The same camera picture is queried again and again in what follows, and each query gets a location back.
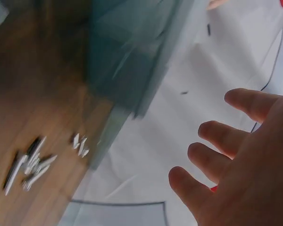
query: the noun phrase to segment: white fabric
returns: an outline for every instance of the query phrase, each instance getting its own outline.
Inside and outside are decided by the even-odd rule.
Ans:
[[[252,129],[254,122],[223,97],[233,88],[260,90],[266,85],[281,40],[283,8],[278,0],[230,0],[199,23],[196,42],[187,43],[187,53],[172,65],[145,118],[125,123],[98,170],[86,174],[75,199],[166,201],[170,226],[197,225],[169,187],[168,172],[180,165],[214,185],[188,161],[187,147],[203,142],[197,130],[204,121]]]

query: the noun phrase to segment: wooden table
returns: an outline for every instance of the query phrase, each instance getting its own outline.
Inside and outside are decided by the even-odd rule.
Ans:
[[[84,29],[64,38],[52,16],[40,17],[44,8],[23,5],[0,27],[0,225],[53,226],[88,168],[112,104],[91,96],[83,81]],[[69,143],[75,131],[88,137],[87,158]],[[5,196],[16,151],[25,151],[39,135],[47,136],[42,156],[57,154],[56,161],[29,192],[19,174]]]

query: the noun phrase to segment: skin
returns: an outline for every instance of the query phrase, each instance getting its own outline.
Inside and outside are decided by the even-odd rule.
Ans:
[[[200,226],[283,226],[283,96],[234,89],[225,101],[262,126],[248,133],[203,123],[199,136],[221,153],[195,143],[188,156],[217,191],[181,167],[170,171],[170,185]]]
[[[211,10],[221,6],[222,4],[226,3],[228,0],[210,0],[210,3],[207,7],[207,10]]]

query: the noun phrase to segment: white sheet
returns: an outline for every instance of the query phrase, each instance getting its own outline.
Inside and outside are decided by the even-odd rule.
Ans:
[[[140,205],[71,202],[58,226],[168,225],[163,202]]]
[[[125,123],[98,170],[86,174],[75,199],[166,201],[170,226],[197,225],[169,187],[168,171],[180,165],[214,185],[188,161],[187,147],[202,141],[197,130],[204,121],[252,129],[254,122],[230,108],[223,96],[237,87],[260,90],[268,82],[281,40],[283,8],[277,0],[230,0],[199,23],[203,26],[196,42],[176,56],[146,117]]]

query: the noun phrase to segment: metal pin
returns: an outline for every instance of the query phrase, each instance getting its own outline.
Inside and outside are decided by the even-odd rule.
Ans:
[[[5,182],[5,185],[4,185],[5,195],[8,195],[8,193],[11,189],[11,186],[13,185],[15,178],[16,178],[16,175],[18,174],[22,164],[25,163],[28,159],[28,156],[26,154],[20,155],[20,156],[18,156],[18,155],[20,155],[20,154],[17,153],[16,160],[14,161],[12,167],[10,168],[10,170],[8,172],[8,176],[6,178],[6,182]]]
[[[31,166],[33,161],[35,161],[38,158],[38,153],[40,152],[40,149],[45,143],[45,140],[46,140],[46,137],[43,137],[42,140],[39,142],[39,144],[36,146],[36,148],[32,151],[31,155],[29,156],[27,166]]]
[[[23,166],[23,167],[24,167],[24,174],[25,174],[25,175],[31,174],[33,168],[34,168],[36,165],[39,164],[39,162],[40,162],[40,158],[39,158],[39,157],[40,157],[40,153],[37,154],[36,159],[32,162],[31,165],[25,164],[25,165]]]
[[[80,138],[80,134],[76,134],[72,140],[72,148],[73,149],[77,149],[79,146],[80,146],[80,143],[79,143],[79,138]]]
[[[32,185],[49,169],[50,166],[43,168],[38,174],[32,176],[30,179],[23,181],[22,187],[25,191],[29,191]]]
[[[81,157],[84,158],[89,153],[89,148],[84,148]]]
[[[81,140],[81,145],[80,145],[80,149],[79,149],[79,153],[78,153],[79,156],[81,156],[83,151],[84,151],[84,145],[85,145],[86,140],[87,140],[87,137],[85,137],[85,136]]]
[[[43,168],[51,165],[56,160],[56,158],[57,158],[57,155],[52,156],[52,157],[40,162],[38,165],[36,165],[34,167],[33,172],[38,174]]]

